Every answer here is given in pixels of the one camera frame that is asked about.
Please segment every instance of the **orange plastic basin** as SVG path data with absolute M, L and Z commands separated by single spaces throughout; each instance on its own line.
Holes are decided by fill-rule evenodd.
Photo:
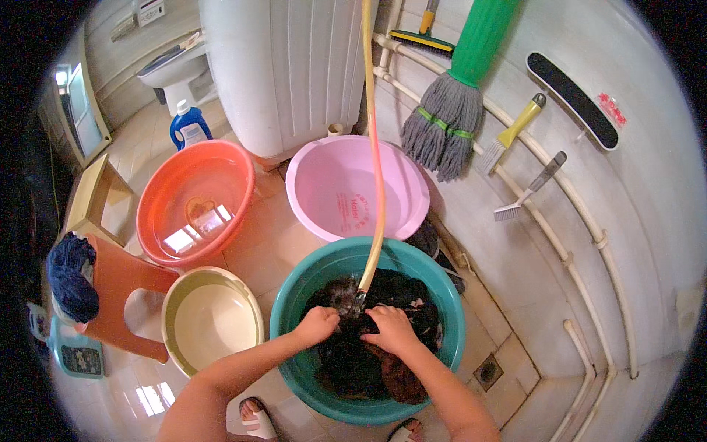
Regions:
M 250 155 L 236 143 L 196 143 L 168 159 L 147 183 L 137 236 L 154 262 L 188 267 L 222 251 L 238 233 L 255 188 Z

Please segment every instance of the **yellow brush handle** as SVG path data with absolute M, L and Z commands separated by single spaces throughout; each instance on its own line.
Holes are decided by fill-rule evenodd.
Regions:
M 518 118 L 515 119 L 513 124 L 498 134 L 497 139 L 503 143 L 503 145 L 508 148 L 510 147 L 510 144 L 513 143 L 513 140 L 516 138 L 518 133 L 523 130 L 523 128 L 530 123 L 530 120 L 532 120 L 535 115 L 538 115 L 540 113 L 540 110 L 542 107 L 540 107 L 535 101 L 530 101 L 527 106 L 525 106 L 525 109 L 518 115 Z
M 378 266 L 380 249 L 383 246 L 383 233 L 385 231 L 385 190 L 383 171 L 380 166 L 380 151 L 378 150 L 378 131 L 375 128 L 375 98 L 373 96 L 373 56 L 371 54 L 371 26 L 370 26 L 370 0 L 363 0 L 361 4 L 361 37 L 363 38 L 363 64 L 366 73 L 366 107 L 368 109 L 368 137 L 370 138 L 370 153 L 373 158 L 373 175 L 375 176 L 376 216 L 373 244 L 370 246 L 366 268 L 363 270 L 361 283 L 358 290 L 368 292 L 370 282 L 373 280 L 375 268 Z
M 425 11 L 422 14 L 422 23 L 420 23 L 420 33 L 422 35 L 428 35 L 430 33 L 430 28 L 432 28 L 432 21 L 435 19 L 435 13 L 432 11 Z

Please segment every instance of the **white slipper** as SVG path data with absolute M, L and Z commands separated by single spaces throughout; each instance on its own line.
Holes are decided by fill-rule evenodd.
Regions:
M 245 426 L 245 430 L 248 433 L 248 436 L 257 436 L 263 439 L 276 438 L 277 433 L 275 432 L 275 428 L 272 426 L 272 421 L 270 420 L 270 417 L 265 411 L 265 407 L 263 406 L 262 402 L 260 402 L 256 397 L 249 397 L 247 399 L 244 399 L 240 403 L 240 406 L 238 408 L 239 411 L 243 407 L 243 403 L 247 400 L 255 401 L 258 404 L 258 407 L 260 407 L 259 412 L 253 412 L 253 417 L 255 418 L 255 420 L 241 421 L 243 426 Z M 260 427 L 257 430 L 249 430 L 248 426 L 254 424 L 260 424 Z
M 413 420 L 414 419 L 408 419 L 405 422 L 402 422 L 400 426 L 390 435 L 388 442 L 413 442 L 412 439 L 410 439 L 412 431 L 405 428 L 405 426 Z

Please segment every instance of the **floor drain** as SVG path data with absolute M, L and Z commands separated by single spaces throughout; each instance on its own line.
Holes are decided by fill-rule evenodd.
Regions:
M 489 388 L 496 383 L 502 374 L 503 370 L 498 365 L 496 358 L 493 357 L 493 354 L 489 354 L 489 357 L 474 372 L 474 377 L 479 381 L 484 391 L 489 391 Z

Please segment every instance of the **hand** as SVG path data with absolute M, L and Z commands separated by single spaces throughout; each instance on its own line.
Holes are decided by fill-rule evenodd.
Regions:
M 421 344 L 412 331 L 405 312 L 395 307 L 374 307 L 366 313 L 378 326 L 378 335 L 361 335 L 361 339 L 375 344 L 388 353 L 400 354 Z
M 314 307 L 292 330 L 292 334 L 309 348 L 331 336 L 339 324 L 339 319 L 336 308 Z

